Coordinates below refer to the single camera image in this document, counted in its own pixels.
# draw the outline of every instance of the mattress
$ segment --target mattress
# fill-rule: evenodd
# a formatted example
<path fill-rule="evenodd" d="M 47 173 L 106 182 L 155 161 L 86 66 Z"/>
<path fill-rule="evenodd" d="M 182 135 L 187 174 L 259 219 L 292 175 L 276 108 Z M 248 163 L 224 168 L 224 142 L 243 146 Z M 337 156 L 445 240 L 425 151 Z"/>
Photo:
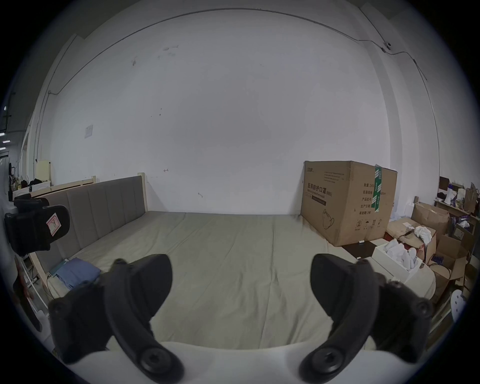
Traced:
<path fill-rule="evenodd" d="M 331 253 L 356 261 L 298 215 L 152 211 L 75 257 L 106 272 L 117 258 L 132 262 L 153 253 L 167 254 L 173 268 L 170 294 L 150 322 L 156 340 L 226 349 L 325 341 L 332 321 L 310 288 L 312 258 Z M 421 296 L 434 290 L 427 269 L 416 279 Z M 56 277 L 48 287 L 54 296 L 67 292 Z"/>

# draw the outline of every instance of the white cloth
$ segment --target white cloth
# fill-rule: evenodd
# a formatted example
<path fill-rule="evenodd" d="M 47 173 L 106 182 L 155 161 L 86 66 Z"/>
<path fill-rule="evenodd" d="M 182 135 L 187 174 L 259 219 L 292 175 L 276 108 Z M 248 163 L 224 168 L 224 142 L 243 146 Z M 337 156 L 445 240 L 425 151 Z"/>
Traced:
<path fill-rule="evenodd" d="M 415 228 L 415 236 L 421 238 L 425 245 L 428 245 L 432 241 L 432 234 L 426 227 L 418 226 Z"/>
<path fill-rule="evenodd" d="M 450 205 L 452 199 L 456 196 L 456 192 L 453 189 L 448 188 L 447 190 L 447 197 L 445 197 L 445 204 Z"/>
<path fill-rule="evenodd" d="M 391 240 L 387 245 L 385 245 L 385 252 L 387 252 L 389 249 L 396 247 L 398 245 L 397 239 Z"/>
<path fill-rule="evenodd" d="M 385 245 L 387 255 L 400 265 L 403 265 L 408 271 L 417 265 L 417 250 L 410 248 L 408 251 L 403 244 L 398 244 L 396 239 Z"/>

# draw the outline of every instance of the gray headboard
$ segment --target gray headboard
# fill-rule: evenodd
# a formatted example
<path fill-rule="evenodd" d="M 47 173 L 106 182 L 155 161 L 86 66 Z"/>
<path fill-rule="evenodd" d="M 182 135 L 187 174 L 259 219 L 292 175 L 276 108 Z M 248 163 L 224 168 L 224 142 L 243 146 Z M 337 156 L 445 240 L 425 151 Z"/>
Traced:
<path fill-rule="evenodd" d="M 68 233 L 53 242 L 50 251 L 36 252 L 45 272 L 145 213 L 141 176 L 89 184 L 43 197 L 50 205 L 64 205 L 70 212 Z"/>

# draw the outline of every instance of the paper bag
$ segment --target paper bag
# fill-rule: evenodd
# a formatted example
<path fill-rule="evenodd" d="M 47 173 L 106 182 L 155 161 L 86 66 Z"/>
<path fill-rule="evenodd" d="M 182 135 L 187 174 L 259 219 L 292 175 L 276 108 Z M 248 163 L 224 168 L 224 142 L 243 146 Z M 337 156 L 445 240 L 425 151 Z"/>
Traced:
<path fill-rule="evenodd" d="M 463 203 L 463 210 L 468 213 L 473 213 L 475 211 L 475 205 L 477 204 L 478 190 L 475 188 L 475 185 L 472 183 L 470 188 L 467 188 L 465 193 L 465 201 Z"/>

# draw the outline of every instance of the cable on wall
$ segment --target cable on wall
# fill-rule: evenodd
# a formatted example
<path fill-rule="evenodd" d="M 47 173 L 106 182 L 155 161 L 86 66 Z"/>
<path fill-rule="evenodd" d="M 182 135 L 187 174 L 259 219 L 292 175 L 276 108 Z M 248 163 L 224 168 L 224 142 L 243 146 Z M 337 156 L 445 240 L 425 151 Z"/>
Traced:
<path fill-rule="evenodd" d="M 321 22 L 318 22 L 318 21 L 315 21 L 315 20 L 312 20 L 312 19 L 308 19 L 306 17 L 302 17 L 302 16 L 298 16 L 298 15 L 294 15 L 294 14 L 291 14 L 291 13 L 286 13 L 286 12 L 280 12 L 280 11 L 272 11 L 272 10 L 266 10 L 266 9 L 261 9 L 261 8 L 243 8 L 243 7 L 232 7 L 232 8 L 212 8 L 212 9 L 207 9 L 207 10 L 200 10 L 200 11 L 193 11 L 193 12 L 187 12 L 187 13 L 182 13 L 180 15 L 176 15 L 176 16 L 171 16 L 171 17 L 168 17 L 166 19 L 163 19 L 163 20 L 160 20 L 160 21 L 157 21 L 155 23 L 151 23 L 149 25 L 146 25 L 145 27 L 142 27 L 140 29 L 137 29 L 136 31 L 133 31 L 131 32 L 130 34 L 128 34 L 127 36 L 124 36 L 122 37 L 120 40 L 117 40 L 115 41 L 114 43 L 110 44 L 108 47 L 106 47 L 105 49 L 103 49 L 102 51 L 100 51 L 99 53 L 97 53 L 95 56 L 93 56 L 87 63 L 85 63 L 64 85 L 63 87 L 58 91 L 58 92 L 51 92 L 50 90 L 48 90 L 48 93 L 47 93 L 47 101 L 48 101 L 48 97 L 50 95 L 58 95 L 61 91 L 63 91 L 65 89 L 65 87 L 70 83 L 70 81 L 73 80 L 73 78 L 78 75 L 78 73 L 80 73 L 80 71 L 85 68 L 88 64 L 90 64 L 93 60 L 95 60 L 98 56 L 100 56 L 102 53 L 104 53 L 105 51 L 107 51 L 108 49 L 112 48 L 114 45 L 118 44 L 119 42 L 129 38 L 130 36 L 133 36 L 135 35 L 136 33 L 138 32 L 141 32 L 147 28 L 150 28 L 154 25 L 157 25 L 157 24 L 160 24 L 160 23 L 163 23 L 165 21 L 169 21 L 169 20 L 173 20 L 173 19 L 178 19 L 180 17 L 183 17 L 183 16 L 189 16 L 189 15 L 192 15 L 192 14 L 198 14 L 198 13 L 204 13 L 204 12 L 213 12 L 213 11 L 235 11 L 235 10 L 239 10 L 239 11 L 261 11 L 261 12 L 269 12 L 269 13 L 276 13 L 276 14 L 281 14 L 281 15 L 284 15 L 284 16 L 291 16 L 291 17 L 295 17 L 297 19 L 300 19 L 300 20 L 304 20 L 304 21 L 308 21 L 310 23 L 314 23 L 314 24 L 317 24 L 317 25 L 320 25 L 322 27 L 325 27 L 327 29 L 330 29 L 331 31 L 334 31 L 334 32 L 337 32 L 339 34 L 341 34 L 342 36 L 352 40 L 352 41 L 355 41 L 355 42 L 368 42 L 368 43 L 372 43 L 372 44 L 375 44 L 378 48 L 380 48 L 382 50 L 383 53 L 386 53 L 387 55 L 390 55 L 390 56 L 395 56 L 395 55 L 399 55 L 400 53 L 403 53 L 403 54 L 406 54 L 410 57 L 410 59 L 413 61 L 413 63 L 415 64 L 415 66 L 417 67 L 417 70 L 419 71 L 419 74 L 420 74 L 420 77 L 422 78 L 422 82 L 423 82 L 423 85 L 425 86 L 425 90 L 427 92 L 427 96 L 428 96 L 428 100 L 430 102 L 430 106 L 432 108 L 432 114 L 433 114 L 433 121 L 435 123 L 435 129 L 437 131 L 437 143 L 438 143 L 438 167 L 439 167 L 439 175 L 440 175 L 440 142 L 439 142 L 439 139 L 438 139 L 438 127 L 437 127 L 437 121 L 436 121 L 436 118 L 435 118 L 435 113 L 434 113 L 434 110 L 433 110 L 433 104 L 432 104 L 432 100 L 430 98 L 430 93 L 428 92 L 428 88 L 427 88 L 427 85 L 425 83 L 425 81 L 428 81 L 426 76 L 423 74 L 423 71 L 421 70 L 420 66 L 417 64 L 416 60 L 412 57 L 412 55 L 410 55 L 408 52 L 406 51 L 400 51 L 400 52 L 396 52 L 396 53 L 390 53 L 390 52 L 387 52 L 385 50 L 385 48 L 383 48 L 382 46 L 380 46 L 379 44 L 377 44 L 376 42 L 374 42 L 373 40 L 367 40 L 367 39 L 356 39 L 348 34 L 346 34 L 345 32 L 342 32 L 336 28 L 333 28 L 327 24 L 324 24 L 324 23 L 321 23 Z M 382 37 L 382 35 L 380 34 L 380 32 L 378 32 L 378 34 L 380 35 L 380 37 L 382 38 L 382 40 L 385 42 L 385 39 Z M 65 55 L 65 53 L 67 52 L 68 48 L 70 47 L 70 45 L 73 43 L 73 40 L 71 41 L 71 43 L 69 44 L 69 46 L 67 47 L 67 49 L 65 50 L 65 52 L 63 53 L 61 59 L 63 58 L 63 56 Z M 47 106 L 47 101 L 45 102 L 45 107 L 44 107 L 44 113 L 43 115 L 45 114 L 45 108 Z M 39 139 L 40 137 L 40 131 L 37 131 L 37 138 Z"/>
<path fill-rule="evenodd" d="M 212 9 L 206 9 L 206 10 L 201 10 L 201 11 L 193 11 L 193 12 L 187 12 L 187 13 L 182 13 L 180 15 L 176 15 L 176 16 L 171 16 L 171 17 L 168 17 L 166 19 L 163 19 L 163 20 L 160 20 L 160 21 L 157 21 L 155 23 L 151 23 L 149 25 L 146 25 L 145 27 L 142 27 L 140 29 L 137 29 L 136 31 L 133 31 L 131 33 L 129 33 L 127 36 L 124 36 L 122 37 L 120 40 L 117 40 L 115 41 L 114 43 L 110 44 L 108 47 L 106 47 L 105 49 L 103 49 L 102 51 L 100 51 L 99 53 L 97 53 L 95 56 L 93 56 L 89 61 L 87 61 L 87 63 L 85 63 L 66 83 L 65 85 L 58 91 L 58 92 L 49 92 L 49 94 L 52 94 L 52 95 L 58 95 L 61 91 L 63 91 L 63 89 L 68 85 L 68 83 L 70 81 L 73 80 L 73 78 L 78 75 L 78 73 L 80 73 L 80 71 L 85 68 L 88 64 L 90 64 L 93 60 L 95 60 L 98 56 L 100 56 L 102 53 L 104 53 L 105 51 L 107 51 L 108 49 L 112 48 L 114 45 L 118 44 L 119 42 L 129 38 L 130 36 L 133 36 L 135 35 L 136 33 L 138 32 L 141 32 L 147 28 L 150 28 L 154 25 L 157 25 L 157 24 L 160 24 L 160 23 L 163 23 L 165 21 L 169 21 L 169 20 L 173 20 L 173 19 L 178 19 L 179 17 L 183 17 L 183 16 L 189 16 L 189 15 L 193 15 L 193 14 L 197 14 L 197 13 L 204 13 L 204 12 L 213 12 L 213 11 L 236 11 L 236 10 L 239 10 L 239 11 L 261 11 L 261 12 L 269 12 L 269 13 L 277 13 L 277 14 L 281 14 L 281 15 L 284 15 L 284 16 L 291 16 L 291 17 L 295 17 L 297 19 L 300 19 L 300 20 L 304 20 L 304 21 L 308 21 L 310 23 L 314 23 L 314 24 L 317 24 L 317 25 L 321 25 L 322 27 L 325 27 L 327 29 L 330 29 L 331 31 L 334 31 L 334 32 L 337 32 L 341 35 L 343 35 L 344 37 L 350 39 L 350 40 L 353 40 L 353 41 L 356 41 L 356 42 L 370 42 L 370 43 L 374 43 L 378 48 L 380 48 L 384 53 L 387 53 L 389 55 L 396 55 L 398 53 L 406 53 L 407 55 L 410 56 L 410 58 L 414 61 L 415 65 L 417 65 L 417 63 L 415 62 L 415 60 L 413 59 L 413 57 L 408 53 L 408 52 L 405 52 L 405 51 L 401 51 L 401 52 L 398 52 L 398 53 L 389 53 L 389 52 L 386 52 L 385 49 L 383 47 L 381 47 L 380 45 L 378 45 L 377 43 L 375 43 L 373 40 L 362 40 L 362 39 L 356 39 L 336 28 L 333 28 L 327 24 L 323 24 L 321 22 L 318 22 L 318 21 L 315 21 L 315 20 L 312 20 L 312 19 L 308 19 L 306 17 L 303 17 L 303 16 L 298 16 L 298 15 L 294 15 L 294 14 L 291 14 L 291 13 L 286 13 L 286 12 L 280 12 L 280 11 L 272 11 L 272 10 L 266 10 L 266 9 L 261 9 L 261 8 L 243 8 L 243 7 L 231 7 L 231 8 L 212 8 Z"/>
<path fill-rule="evenodd" d="M 50 81 L 48 82 L 48 85 L 47 85 L 47 89 L 50 87 L 50 84 L 52 82 L 52 79 L 53 79 L 53 76 L 55 76 L 55 72 L 57 71 L 57 68 L 59 67 L 63 57 L 65 56 L 65 54 L 67 53 L 68 51 L 68 48 L 70 48 L 70 46 L 72 45 L 72 43 L 74 42 L 74 40 L 77 38 L 77 35 L 74 36 L 74 38 L 72 39 L 72 41 L 70 42 L 70 44 L 68 45 L 67 49 L 65 50 L 65 52 L 63 53 L 63 55 L 61 56 L 59 62 L 57 63 L 57 66 L 55 67 L 55 69 L 53 70 L 53 73 L 52 73 L 52 76 L 50 77 Z M 42 121 L 43 121 L 43 115 L 45 115 L 45 108 L 47 107 L 47 101 L 48 101 L 48 96 L 50 95 L 50 91 L 48 91 L 47 93 L 45 93 L 43 95 L 43 99 L 42 99 L 42 104 L 40 105 L 40 112 L 38 113 L 38 118 L 36 120 L 36 153 L 34 152 L 34 177 L 35 177 L 35 161 L 37 159 L 37 156 L 38 156 L 38 144 L 40 142 L 40 130 L 38 128 L 38 122 L 40 121 L 40 115 L 42 115 Z"/>

